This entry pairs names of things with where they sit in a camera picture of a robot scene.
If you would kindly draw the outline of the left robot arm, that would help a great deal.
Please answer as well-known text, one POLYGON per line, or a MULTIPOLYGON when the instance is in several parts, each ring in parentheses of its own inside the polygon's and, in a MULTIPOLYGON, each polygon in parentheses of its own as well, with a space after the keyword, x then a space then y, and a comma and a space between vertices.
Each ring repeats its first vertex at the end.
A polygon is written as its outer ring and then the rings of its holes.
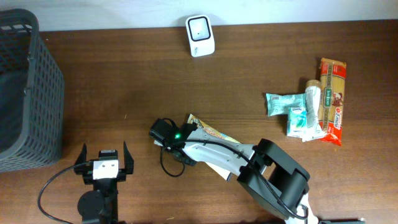
POLYGON ((87 160, 84 145, 75 162, 74 173, 81 175, 93 190, 84 193, 77 204, 83 223, 120 224, 118 216, 118 183, 134 172, 134 159, 123 144, 124 168, 119 168, 117 150, 102 150, 97 159, 87 160))

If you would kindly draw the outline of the white tube with brown cap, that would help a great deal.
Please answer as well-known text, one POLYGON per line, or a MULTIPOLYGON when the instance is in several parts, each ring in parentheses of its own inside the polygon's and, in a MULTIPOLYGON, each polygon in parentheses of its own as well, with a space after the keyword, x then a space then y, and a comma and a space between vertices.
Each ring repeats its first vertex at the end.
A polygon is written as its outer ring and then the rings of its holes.
POLYGON ((321 139, 325 132, 320 126, 318 119, 318 110, 321 100, 321 82, 318 80, 309 80, 305 89, 305 106, 307 112, 307 128, 303 132, 302 141, 312 141, 321 139))

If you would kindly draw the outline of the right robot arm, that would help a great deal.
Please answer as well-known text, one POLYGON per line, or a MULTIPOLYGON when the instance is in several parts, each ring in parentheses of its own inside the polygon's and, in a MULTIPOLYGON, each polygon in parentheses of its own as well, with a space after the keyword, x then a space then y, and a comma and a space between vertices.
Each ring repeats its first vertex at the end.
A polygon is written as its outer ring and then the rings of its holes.
POLYGON ((274 142, 231 142, 195 123, 177 126, 168 118, 157 119, 149 135, 183 166, 205 162, 236 175, 262 208, 286 223, 319 222, 308 199, 310 174, 274 142))

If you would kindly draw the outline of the teal tissue packet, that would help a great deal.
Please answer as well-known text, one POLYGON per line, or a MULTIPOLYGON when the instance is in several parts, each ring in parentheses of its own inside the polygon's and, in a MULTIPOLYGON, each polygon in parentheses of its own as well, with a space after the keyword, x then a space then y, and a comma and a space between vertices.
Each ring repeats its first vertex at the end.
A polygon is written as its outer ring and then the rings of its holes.
POLYGON ((305 107, 304 93, 296 95, 277 95, 266 93, 266 100, 268 116, 287 114, 289 108, 305 107))

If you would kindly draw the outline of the cream snack bag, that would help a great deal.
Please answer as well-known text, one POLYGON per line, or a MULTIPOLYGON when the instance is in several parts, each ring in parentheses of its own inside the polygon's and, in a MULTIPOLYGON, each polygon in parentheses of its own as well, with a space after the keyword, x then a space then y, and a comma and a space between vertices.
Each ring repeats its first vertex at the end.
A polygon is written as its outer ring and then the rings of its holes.
MULTIPOLYGON (((172 119, 169 118, 159 118, 150 128, 149 135, 154 139, 154 144, 163 148, 163 143, 168 140, 169 142, 184 140, 188 137, 188 133, 193 131, 193 127, 197 129, 203 129, 207 134, 220 138, 226 141, 239 143, 239 141, 234 138, 217 131, 215 128, 209 126, 204 121, 200 120, 193 114, 188 115, 186 122, 184 122, 180 127, 178 127, 172 119)), ((171 174, 166 170, 164 165, 162 164, 162 168, 166 174, 171 177, 179 177, 183 174, 185 170, 185 165, 183 164, 183 169, 179 174, 171 174)))

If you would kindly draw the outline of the orange spaghetti packet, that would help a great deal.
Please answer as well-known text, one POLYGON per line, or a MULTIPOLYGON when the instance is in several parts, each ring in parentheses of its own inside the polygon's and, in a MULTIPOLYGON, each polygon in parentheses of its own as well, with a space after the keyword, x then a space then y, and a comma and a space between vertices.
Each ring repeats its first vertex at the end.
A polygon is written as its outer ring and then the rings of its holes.
POLYGON ((343 108, 345 102, 346 63, 328 58, 320 62, 321 100, 319 125, 322 141, 342 145, 343 108))

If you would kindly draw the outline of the small white teal box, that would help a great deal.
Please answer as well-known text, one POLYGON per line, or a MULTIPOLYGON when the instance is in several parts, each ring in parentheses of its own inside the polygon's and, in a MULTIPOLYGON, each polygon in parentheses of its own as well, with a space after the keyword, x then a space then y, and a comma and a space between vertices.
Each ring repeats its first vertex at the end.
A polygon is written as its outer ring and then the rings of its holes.
POLYGON ((307 128, 307 112, 303 107, 288 109, 287 136, 302 138, 307 128))

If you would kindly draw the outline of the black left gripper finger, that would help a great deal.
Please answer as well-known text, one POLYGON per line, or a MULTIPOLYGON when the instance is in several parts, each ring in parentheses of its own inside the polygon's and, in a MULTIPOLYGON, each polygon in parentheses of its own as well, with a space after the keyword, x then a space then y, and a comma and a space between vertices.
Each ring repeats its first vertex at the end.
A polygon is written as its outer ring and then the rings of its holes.
POLYGON ((124 169, 126 174, 133 174, 134 172, 134 159, 132 158, 127 144, 123 142, 123 154, 124 154, 124 169))
POLYGON ((82 150, 75 162, 75 165, 83 164, 86 162, 86 144, 83 144, 82 150))

